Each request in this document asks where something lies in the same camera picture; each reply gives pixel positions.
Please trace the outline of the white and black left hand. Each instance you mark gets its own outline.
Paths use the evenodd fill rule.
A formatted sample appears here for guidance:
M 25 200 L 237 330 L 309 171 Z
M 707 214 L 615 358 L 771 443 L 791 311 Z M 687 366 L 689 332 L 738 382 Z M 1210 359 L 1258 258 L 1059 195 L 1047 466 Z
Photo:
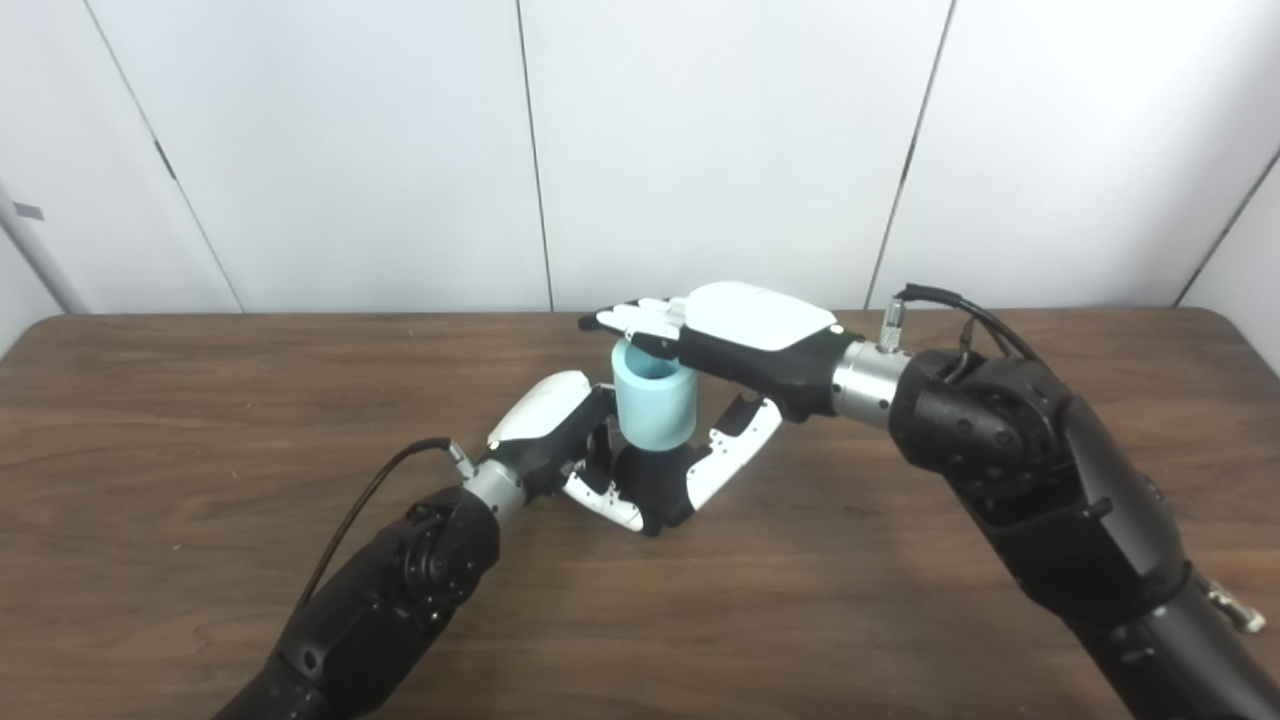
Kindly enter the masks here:
M 639 533 L 643 514 L 622 498 L 613 477 L 616 411 L 612 386 L 594 384 L 580 370 L 545 377 L 490 432 L 467 492 L 499 524 L 535 498 L 563 495 Z

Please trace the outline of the white and black right hand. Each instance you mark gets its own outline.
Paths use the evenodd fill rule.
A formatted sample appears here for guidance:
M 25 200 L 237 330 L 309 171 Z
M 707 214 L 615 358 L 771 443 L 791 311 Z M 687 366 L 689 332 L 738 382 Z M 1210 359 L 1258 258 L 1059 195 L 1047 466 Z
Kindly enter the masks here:
M 579 329 L 607 332 L 623 345 L 682 369 L 736 383 L 736 396 L 705 446 L 684 452 L 681 469 L 632 501 L 676 525 L 707 505 L 785 421 L 835 415 L 833 377 L 856 336 L 833 313 L 754 284 L 719 281 L 685 296 L 635 299 L 589 311 Z

